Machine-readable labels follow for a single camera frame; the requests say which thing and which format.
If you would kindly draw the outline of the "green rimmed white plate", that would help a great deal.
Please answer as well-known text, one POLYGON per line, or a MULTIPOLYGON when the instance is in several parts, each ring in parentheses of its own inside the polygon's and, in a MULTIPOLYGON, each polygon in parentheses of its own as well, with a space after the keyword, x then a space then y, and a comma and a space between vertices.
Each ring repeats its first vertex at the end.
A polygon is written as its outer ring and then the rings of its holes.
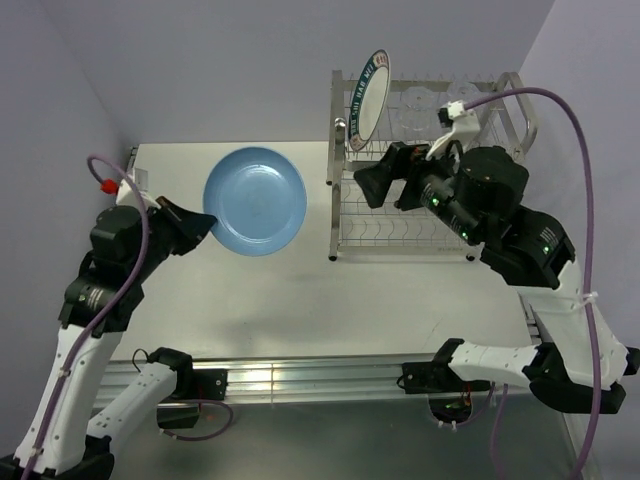
POLYGON ((391 66, 386 50, 376 50, 365 63, 352 89, 347 134, 350 148, 359 152, 369 143, 386 108, 391 66))

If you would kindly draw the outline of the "stainless steel dish rack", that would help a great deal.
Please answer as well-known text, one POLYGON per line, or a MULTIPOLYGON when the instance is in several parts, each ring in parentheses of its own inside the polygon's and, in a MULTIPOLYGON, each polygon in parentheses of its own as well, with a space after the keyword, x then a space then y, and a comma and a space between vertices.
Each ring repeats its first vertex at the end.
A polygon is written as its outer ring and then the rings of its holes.
POLYGON ((334 71, 327 183, 329 259, 340 254, 480 257, 515 219, 525 155, 537 134, 529 98, 517 97, 525 134, 505 105, 523 88, 505 72, 461 93, 453 81, 393 80, 372 134, 358 137, 370 86, 334 71))

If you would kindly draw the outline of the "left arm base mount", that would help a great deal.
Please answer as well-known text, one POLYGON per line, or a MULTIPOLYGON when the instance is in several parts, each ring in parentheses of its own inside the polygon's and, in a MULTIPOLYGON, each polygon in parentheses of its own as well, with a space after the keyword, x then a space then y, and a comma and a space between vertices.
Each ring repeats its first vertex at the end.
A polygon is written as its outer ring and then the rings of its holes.
POLYGON ((191 383, 181 394, 166 398, 157 408, 156 420, 161 429, 179 435, 199 436, 222 428, 229 418, 220 405, 185 404, 184 399, 225 401, 228 371, 222 368, 195 369, 191 383))

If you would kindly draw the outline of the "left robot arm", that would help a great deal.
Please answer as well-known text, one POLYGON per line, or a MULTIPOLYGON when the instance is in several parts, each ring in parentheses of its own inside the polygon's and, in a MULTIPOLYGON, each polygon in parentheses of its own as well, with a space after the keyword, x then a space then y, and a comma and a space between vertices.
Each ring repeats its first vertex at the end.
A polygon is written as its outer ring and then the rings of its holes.
POLYGON ((103 412, 93 411, 105 369, 144 298, 143 282, 169 256, 196 248, 216 222, 164 197, 144 213, 115 206, 97 217, 92 248, 64 294, 39 408, 19 447, 2 458, 2 478, 108 479, 129 437, 157 405, 191 394, 191 356, 159 348, 103 412))

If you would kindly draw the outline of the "clear glass cup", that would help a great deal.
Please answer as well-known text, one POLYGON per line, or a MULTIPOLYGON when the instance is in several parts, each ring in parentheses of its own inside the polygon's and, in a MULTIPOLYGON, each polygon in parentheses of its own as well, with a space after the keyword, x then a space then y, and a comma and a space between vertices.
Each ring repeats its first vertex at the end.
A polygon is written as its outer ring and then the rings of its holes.
POLYGON ((426 133, 433 123, 436 100, 436 93, 424 86, 405 90, 397 112, 399 125, 410 133, 426 133))
POLYGON ((483 96, 480 89, 474 83, 468 81, 452 82, 446 94, 449 102, 462 101, 464 104, 473 102, 483 96))

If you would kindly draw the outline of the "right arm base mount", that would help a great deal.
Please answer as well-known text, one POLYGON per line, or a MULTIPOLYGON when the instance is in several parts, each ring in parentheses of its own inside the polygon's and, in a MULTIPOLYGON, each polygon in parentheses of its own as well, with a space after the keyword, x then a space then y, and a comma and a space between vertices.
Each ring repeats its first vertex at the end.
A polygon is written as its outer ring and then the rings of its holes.
POLYGON ((438 428, 457 431, 474 422, 491 405, 495 384, 461 380, 435 362, 405 362, 396 385, 406 395, 429 397, 429 413, 438 428))

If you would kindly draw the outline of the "blue plate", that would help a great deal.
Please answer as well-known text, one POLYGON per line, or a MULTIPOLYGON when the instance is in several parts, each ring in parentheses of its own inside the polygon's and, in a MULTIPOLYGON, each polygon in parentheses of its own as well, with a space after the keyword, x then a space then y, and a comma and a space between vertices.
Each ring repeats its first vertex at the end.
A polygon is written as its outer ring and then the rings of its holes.
POLYGON ((307 195, 298 169, 265 147, 243 147, 223 157, 203 189, 203 212, 217 218, 211 228, 228 250, 266 256, 287 246, 306 215, 307 195))

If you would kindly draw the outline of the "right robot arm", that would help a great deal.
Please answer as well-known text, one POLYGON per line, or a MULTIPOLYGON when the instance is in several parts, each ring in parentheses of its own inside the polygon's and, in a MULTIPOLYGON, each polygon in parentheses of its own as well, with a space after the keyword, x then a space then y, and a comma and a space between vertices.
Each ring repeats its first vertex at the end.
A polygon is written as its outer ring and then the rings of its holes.
POLYGON ((453 338, 433 359, 403 371, 409 393, 485 389, 491 383, 530 390, 569 414, 619 411, 621 379, 637 373, 639 352, 609 330, 582 284, 574 246, 551 215, 522 204, 528 170, 500 146, 448 147, 429 157, 423 145, 393 143, 354 180, 369 207, 382 206, 391 184, 404 182, 399 210, 426 208, 527 302, 542 342, 525 347, 477 345, 453 338))

